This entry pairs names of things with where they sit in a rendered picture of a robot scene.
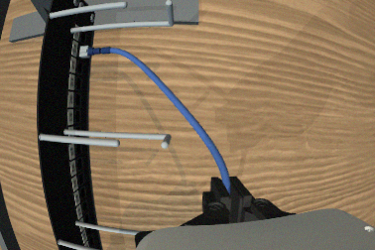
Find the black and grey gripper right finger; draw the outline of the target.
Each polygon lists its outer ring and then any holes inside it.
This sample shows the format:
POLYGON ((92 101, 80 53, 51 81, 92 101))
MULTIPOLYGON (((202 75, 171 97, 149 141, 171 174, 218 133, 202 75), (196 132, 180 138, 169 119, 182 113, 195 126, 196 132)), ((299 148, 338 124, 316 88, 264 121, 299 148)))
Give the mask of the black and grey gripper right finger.
POLYGON ((230 177, 230 185, 230 223, 257 221, 296 214, 282 211, 268 199, 254 198, 237 177, 230 177))

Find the dark grey metal rack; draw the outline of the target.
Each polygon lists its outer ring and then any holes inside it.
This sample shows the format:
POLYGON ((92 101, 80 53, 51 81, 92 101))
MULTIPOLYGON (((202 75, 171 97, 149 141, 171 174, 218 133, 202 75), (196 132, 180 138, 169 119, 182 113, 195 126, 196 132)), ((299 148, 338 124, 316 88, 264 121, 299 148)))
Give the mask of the dark grey metal rack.
POLYGON ((161 147, 167 149, 172 136, 89 131, 91 56, 101 54, 101 48, 92 47, 94 31, 198 25, 198 0, 31 2, 37 11, 14 18, 9 42, 44 36, 37 133, 42 183, 54 236, 59 250, 103 250, 99 230, 130 235, 142 231, 98 225, 89 145, 119 147, 120 141, 84 137, 163 140, 161 147))

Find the blue network cable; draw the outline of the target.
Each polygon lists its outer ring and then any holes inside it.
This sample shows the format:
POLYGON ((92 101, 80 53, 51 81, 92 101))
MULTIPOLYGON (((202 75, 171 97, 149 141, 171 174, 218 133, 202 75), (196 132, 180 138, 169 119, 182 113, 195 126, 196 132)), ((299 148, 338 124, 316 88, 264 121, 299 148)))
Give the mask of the blue network cable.
POLYGON ((158 87, 166 94, 166 96, 173 102, 173 104, 178 108, 180 113, 184 116, 184 118, 188 121, 188 123, 192 126, 201 140, 204 142, 206 147, 208 148, 209 152, 211 153, 213 159, 215 160, 220 174, 222 178, 222 183, 225 185, 226 189, 228 190, 229 194, 231 193, 231 185, 230 185, 230 177, 227 170, 227 167, 224 163, 222 156, 220 155, 218 149, 205 132, 205 130, 201 127, 201 125, 197 122, 197 120, 192 116, 192 114, 188 111, 188 109, 180 102, 180 100, 171 92, 171 90, 138 58, 133 56, 132 54, 117 48, 111 47, 103 47, 101 48, 100 52, 102 54, 118 54, 127 59, 131 62, 136 64, 152 81, 154 81, 158 87))

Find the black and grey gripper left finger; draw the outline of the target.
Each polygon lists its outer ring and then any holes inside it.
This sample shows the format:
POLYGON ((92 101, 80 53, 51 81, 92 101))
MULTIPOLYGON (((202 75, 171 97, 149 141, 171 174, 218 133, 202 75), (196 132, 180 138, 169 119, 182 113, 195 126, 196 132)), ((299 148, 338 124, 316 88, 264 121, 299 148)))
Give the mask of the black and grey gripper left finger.
MULTIPOLYGON (((211 177, 210 191, 202 193, 203 213, 180 226, 229 224, 230 207, 231 196, 222 180, 219 177, 211 177)), ((136 248, 139 242, 153 231, 137 233, 135 235, 136 248)))

